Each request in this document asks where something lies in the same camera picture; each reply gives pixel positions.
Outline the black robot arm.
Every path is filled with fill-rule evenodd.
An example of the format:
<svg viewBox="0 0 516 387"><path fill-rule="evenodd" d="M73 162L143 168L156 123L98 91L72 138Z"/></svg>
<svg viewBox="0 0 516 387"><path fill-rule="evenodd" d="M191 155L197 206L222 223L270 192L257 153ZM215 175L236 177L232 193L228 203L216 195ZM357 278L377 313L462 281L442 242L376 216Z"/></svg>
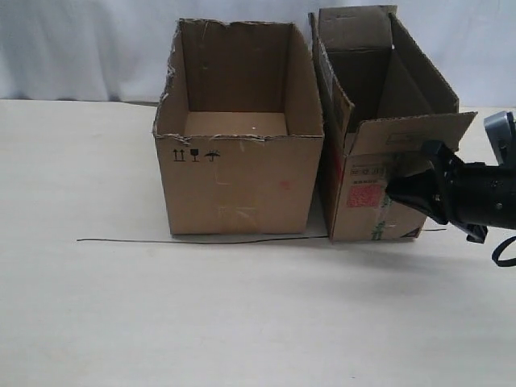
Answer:
<svg viewBox="0 0 516 387"><path fill-rule="evenodd" d="M463 162L444 142L428 140L422 155L431 168L392 179L386 188L395 202L439 224L515 228L515 159L501 165Z"/></svg>

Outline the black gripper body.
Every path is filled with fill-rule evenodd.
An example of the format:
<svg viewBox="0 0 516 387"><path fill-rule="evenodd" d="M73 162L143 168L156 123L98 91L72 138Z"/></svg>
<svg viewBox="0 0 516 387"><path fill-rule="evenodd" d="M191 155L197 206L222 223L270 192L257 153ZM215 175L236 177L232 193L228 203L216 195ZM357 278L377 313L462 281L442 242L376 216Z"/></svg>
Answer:
<svg viewBox="0 0 516 387"><path fill-rule="evenodd" d="M456 213L452 200L452 178L456 170L463 167L464 162L445 144L436 144L433 155L433 167L439 188L440 201L448 222L457 225Z"/></svg>

